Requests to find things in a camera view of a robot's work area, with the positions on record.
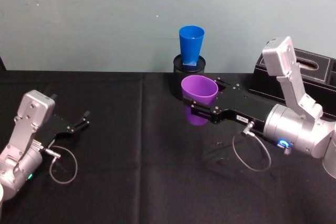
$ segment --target plastic cup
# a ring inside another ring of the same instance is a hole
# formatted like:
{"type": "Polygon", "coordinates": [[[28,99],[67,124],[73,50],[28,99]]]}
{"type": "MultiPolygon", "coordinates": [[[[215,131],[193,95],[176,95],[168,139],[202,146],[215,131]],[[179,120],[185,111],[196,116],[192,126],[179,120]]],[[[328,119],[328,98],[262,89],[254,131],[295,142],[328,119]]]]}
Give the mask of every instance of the plastic cup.
{"type": "Polygon", "coordinates": [[[195,66],[200,56],[204,30],[198,26],[180,29],[180,49],[183,65],[195,66]]]}
{"type": "MultiPolygon", "coordinates": [[[[199,75],[185,77],[181,82],[181,87],[183,96],[206,105],[211,104],[218,93],[218,86],[212,79],[199,75]]],[[[205,118],[193,115],[189,106],[185,107],[185,115],[193,125],[203,125],[208,121],[205,118]]]]}

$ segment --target blue cup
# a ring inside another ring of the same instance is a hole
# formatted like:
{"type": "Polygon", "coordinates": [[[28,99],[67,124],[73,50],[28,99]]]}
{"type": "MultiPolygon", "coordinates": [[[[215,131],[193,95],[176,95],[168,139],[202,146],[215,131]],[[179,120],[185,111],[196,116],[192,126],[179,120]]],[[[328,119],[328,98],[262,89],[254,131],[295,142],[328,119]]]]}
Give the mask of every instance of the blue cup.
{"type": "Polygon", "coordinates": [[[180,29],[180,49],[183,65],[195,66],[200,56],[204,30],[198,26],[180,29]]]}

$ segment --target purple cup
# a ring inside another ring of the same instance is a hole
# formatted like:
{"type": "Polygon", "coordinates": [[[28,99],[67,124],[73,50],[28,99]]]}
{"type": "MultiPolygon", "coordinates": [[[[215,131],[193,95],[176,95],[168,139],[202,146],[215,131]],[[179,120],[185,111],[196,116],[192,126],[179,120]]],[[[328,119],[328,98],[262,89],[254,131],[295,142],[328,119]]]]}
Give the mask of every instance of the purple cup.
{"type": "MultiPolygon", "coordinates": [[[[217,84],[205,76],[187,76],[182,80],[181,87],[183,96],[206,105],[211,104],[218,93],[217,84]]],[[[193,115],[189,106],[185,107],[185,114],[188,121],[193,125],[203,125],[208,121],[205,118],[193,115]]]]}

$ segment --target black box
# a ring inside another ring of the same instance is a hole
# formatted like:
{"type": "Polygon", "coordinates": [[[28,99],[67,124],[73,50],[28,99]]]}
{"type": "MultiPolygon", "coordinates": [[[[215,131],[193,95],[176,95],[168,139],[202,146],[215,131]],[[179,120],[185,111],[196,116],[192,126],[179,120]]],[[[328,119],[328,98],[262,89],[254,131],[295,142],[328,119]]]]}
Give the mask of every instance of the black box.
{"type": "MultiPolygon", "coordinates": [[[[295,48],[306,93],[323,107],[323,116],[336,119],[336,60],[295,48]]],[[[268,75],[262,55],[259,57],[249,92],[285,104],[280,83],[268,75]]]]}

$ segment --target cable connector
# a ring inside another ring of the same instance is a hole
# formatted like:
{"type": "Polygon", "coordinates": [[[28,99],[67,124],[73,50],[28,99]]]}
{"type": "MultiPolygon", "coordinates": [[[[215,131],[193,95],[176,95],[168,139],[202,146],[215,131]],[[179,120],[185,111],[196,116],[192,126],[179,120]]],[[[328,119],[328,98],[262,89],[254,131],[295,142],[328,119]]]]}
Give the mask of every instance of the cable connector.
{"type": "Polygon", "coordinates": [[[55,163],[56,160],[57,160],[57,157],[54,157],[54,158],[52,159],[51,163],[52,163],[52,164],[55,163]]]}
{"type": "Polygon", "coordinates": [[[254,122],[249,122],[245,129],[241,132],[243,136],[250,135],[251,137],[254,137],[255,134],[251,132],[251,129],[254,127],[254,122]]]}
{"type": "Polygon", "coordinates": [[[58,154],[58,153],[56,153],[56,152],[54,152],[53,150],[48,149],[48,148],[45,150],[45,152],[46,152],[47,154],[49,154],[50,156],[53,156],[53,157],[54,157],[54,159],[52,160],[53,163],[56,161],[55,159],[58,159],[58,158],[61,157],[60,154],[58,154]]]}

